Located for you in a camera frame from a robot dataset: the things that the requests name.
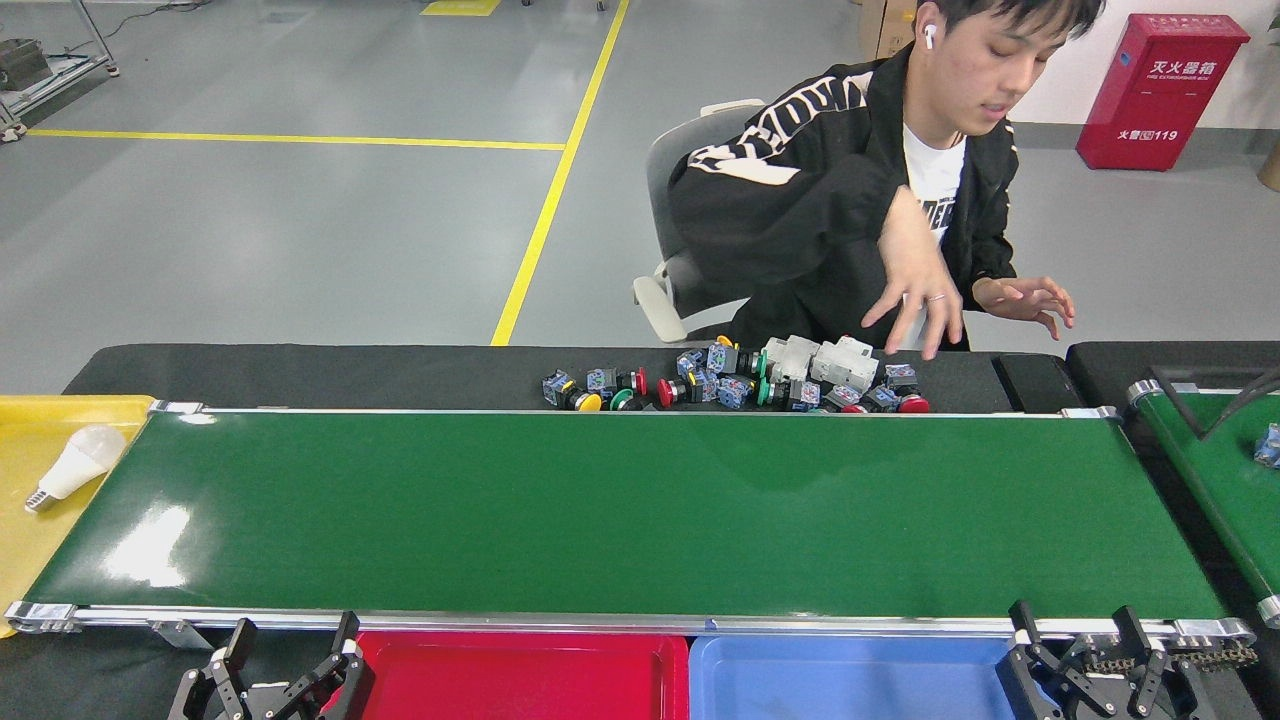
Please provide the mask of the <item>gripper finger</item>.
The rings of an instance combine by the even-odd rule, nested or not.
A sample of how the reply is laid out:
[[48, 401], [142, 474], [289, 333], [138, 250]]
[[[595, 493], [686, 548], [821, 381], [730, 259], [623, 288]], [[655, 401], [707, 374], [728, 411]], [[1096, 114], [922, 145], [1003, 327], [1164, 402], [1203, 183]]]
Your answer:
[[266, 719], [358, 719], [372, 688], [372, 670], [358, 646], [358, 615], [340, 615], [328, 656], [297, 680], [271, 688]]
[[1091, 697], [1092, 683], [1066, 665], [1042, 642], [1027, 601], [1009, 609], [1012, 646], [996, 673], [1018, 719], [1070, 719], [1074, 707]]
[[168, 711], [169, 719], [205, 719], [209, 702], [221, 706], [220, 719], [255, 719], [248, 689], [241, 678], [253, 643], [257, 626], [241, 618], [228, 643], [216, 650], [204, 667], [186, 671]]
[[1126, 711], [1134, 719], [1215, 719], [1201, 670], [1189, 660], [1158, 647], [1142, 629], [1133, 607], [1112, 614], [1124, 653], [1134, 660], [1126, 673], [1132, 696]]

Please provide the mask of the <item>person's left hand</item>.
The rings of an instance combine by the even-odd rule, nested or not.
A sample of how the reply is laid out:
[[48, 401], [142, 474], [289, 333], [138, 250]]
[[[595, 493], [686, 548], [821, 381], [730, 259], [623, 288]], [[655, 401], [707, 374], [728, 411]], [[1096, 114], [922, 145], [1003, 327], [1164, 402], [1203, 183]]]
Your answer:
[[983, 278], [972, 286], [973, 299], [992, 316], [1033, 322], [1047, 329], [1055, 341], [1062, 328], [1076, 324], [1076, 307], [1070, 293], [1047, 275]]

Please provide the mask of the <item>person's right hand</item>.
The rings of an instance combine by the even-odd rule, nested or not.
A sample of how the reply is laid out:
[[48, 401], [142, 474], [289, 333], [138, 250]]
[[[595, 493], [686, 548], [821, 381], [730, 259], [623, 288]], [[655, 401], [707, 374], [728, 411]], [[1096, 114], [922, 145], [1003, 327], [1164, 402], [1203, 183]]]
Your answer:
[[886, 283], [881, 296], [861, 316], [860, 325], [869, 328], [890, 311], [897, 313], [884, 351], [896, 354], [914, 327], [924, 316], [924, 334], [919, 352], [927, 361], [936, 359], [945, 341], [963, 338], [963, 301], [927, 227], [887, 224], [878, 240]]

